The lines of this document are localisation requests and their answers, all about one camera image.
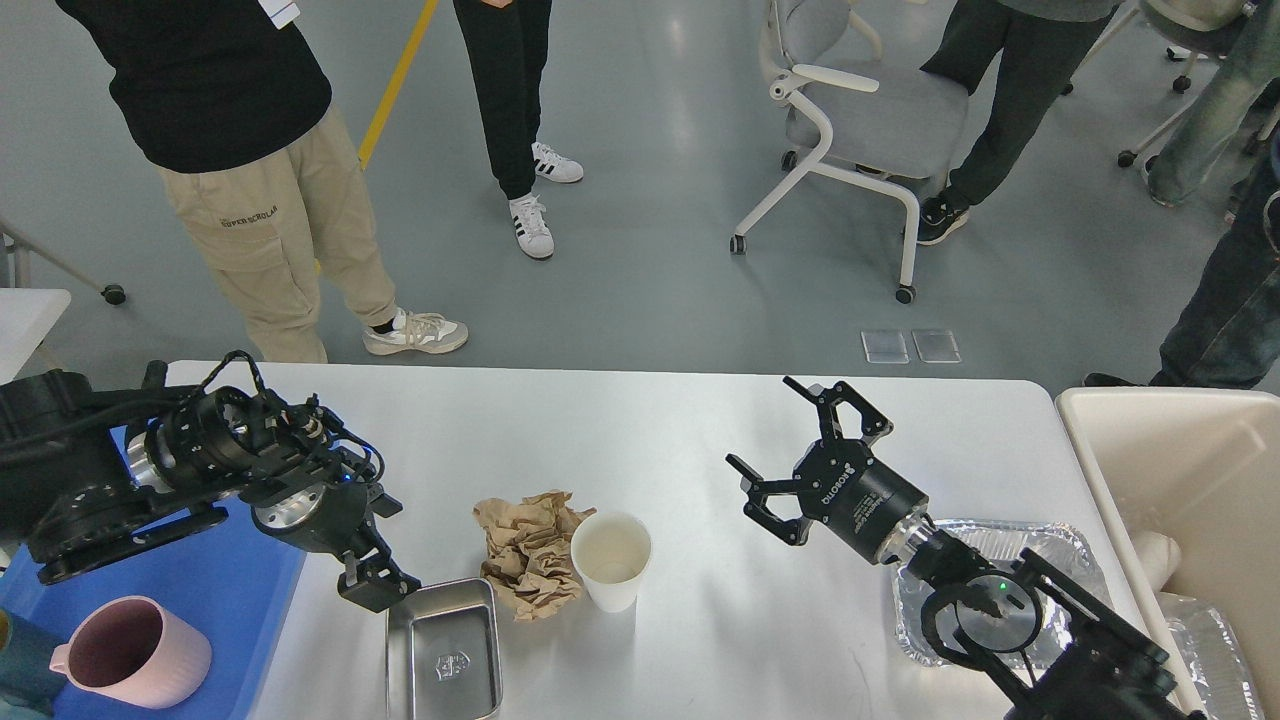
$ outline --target black shirt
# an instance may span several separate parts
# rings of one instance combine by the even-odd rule
[[[257,0],[58,0],[115,68],[111,97],[148,160],[225,170],[289,145],[324,117],[329,79],[294,24]]]

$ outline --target person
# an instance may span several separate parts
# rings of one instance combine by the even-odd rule
[[[329,79],[297,26],[276,27],[287,15],[255,0],[58,5],[115,68],[129,133],[266,360],[328,360],[317,261],[366,325],[369,352],[467,341],[465,324],[397,304]]]
[[[1280,356],[1280,136],[1253,170],[1240,211],[1160,346],[1152,386],[1251,389]],[[1089,387],[1132,386],[1091,373]]]
[[[947,186],[920,205],[920,245],[964,227],[969,208],[1000,187],[1053,100],[1102,35],[1119,0],[957,0],[942,42],[922,70],[969,95],[1004,51],[991,118]]]
[[[1204,182],[1249,108],[1280,76],[1276,38],[1280,38],[1280,1],[1262,0],[1169,142],[1143,163],[1147,192],[1153,201],[1166,208],[1181,205]]]
[[[471,60],[489,167],[507,196],[520,249],[534,260],[556,250],[534,195],[535,177],[582,179],[582,165],[538,141],[552,0],[453,0]]]

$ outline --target clear plastic box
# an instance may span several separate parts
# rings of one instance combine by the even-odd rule
[[[1073,388],[1057,398],[1080,466],[1151,635],[1170,650],[1184,708],[1199,707],[1129,537],[1178,541],[1165,589],[1220,609],[1262,707],[1280,717],[1280,398],[1202,388]]]

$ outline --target gray floor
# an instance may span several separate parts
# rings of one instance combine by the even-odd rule
[[[867,3],[890,63],[916,65],[951,3]],[[300,20],[358,143],[421,4],[307,0]],[[1007,182],[969,225],[922,249],[919,297],[892,297],[901,208],[806,179],[749,236],[733,225],[781,178],[783,113],[755,63],[763,0],[557,0],[543,140],[584,163],[577,186],[539,184],[556,256],[509,234],[488,172],[475,94],[440,3],[369,167],[402,305],[465,320],[442,357],[375,359],[325,296],[335,363],[415,363],[767,374],[1024,378],[1051,393],[1089,370],[1134,379],[1190,296],[1225,229],[1235,149],[1185,208],[1151,202],[1115,155],[1184,101],[1164,42],[1134,23],[1076,76]],[[865,50],[852,38],[840,54]],[[95,387],[136,387],[147,360],[215,359],[247,346],[154,169],[106,92],[110,68],[51,3],[0,5],[0,214],[129,300],[108,306],[36,263],[73,301],[46,346]],[[1212,72],[1197,70],[1193,94]],[[966,140],[989,108],[973,102]],[[963,363],[869,364],[859,333],[946,328]],[[24,374],[44,372],[28,363]],[[1280,378],[1261,389],[1276,392]]]

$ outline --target stainless steel tray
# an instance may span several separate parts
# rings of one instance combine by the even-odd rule
[[[422,588],[387,611],[387,717],[480,720],[502,703],[493,587]]]
[[[1007,523],[1004,520],[938,520],[936,524],[938,529],[969,543],[1002,570],[1009,570],[1012,561],[1018,559],[1018,553],[1024,547],[1029,547],[1059,570],[1066,573],[1087,592],[1107,606],[1111,605],[1111,594],[1107,592],[1102,569],[1098,568],[1093,552],[1089,551],[1089,544],[1070,525],[1061,523]],[[931,667],[950,665],[933,652],[920,629],[920,607],[924,606],[924,601],[932,592],[929,585],[909,575],[906,568],[900,566],[893,575],[893,610],[897,614],[899,644],[911,660]],[[1071,641],[1071,634],[1066,629],[1069,620],[1066,611],[1043,593],[1041,593],[1041,603],[1044,607],[1042,630],[1036,642],[1027,648],[1027,657],[1030,660],[1032,667],[1036,669],[1052,665],[1062,653],[1066,643]],[[955,629],[954,614],[942,612],[938,615],[938,633],[950,641],[947,647],[959,650],[959,644],[951,639]],[[1005,659],[1010,667],[1023,669],[1027,665],[1016,655],[1005,656]]]
[[[1160,611],[1211,720],[1263,720],[1257,685],[1231,625],[1212,605],[1157,593]]]

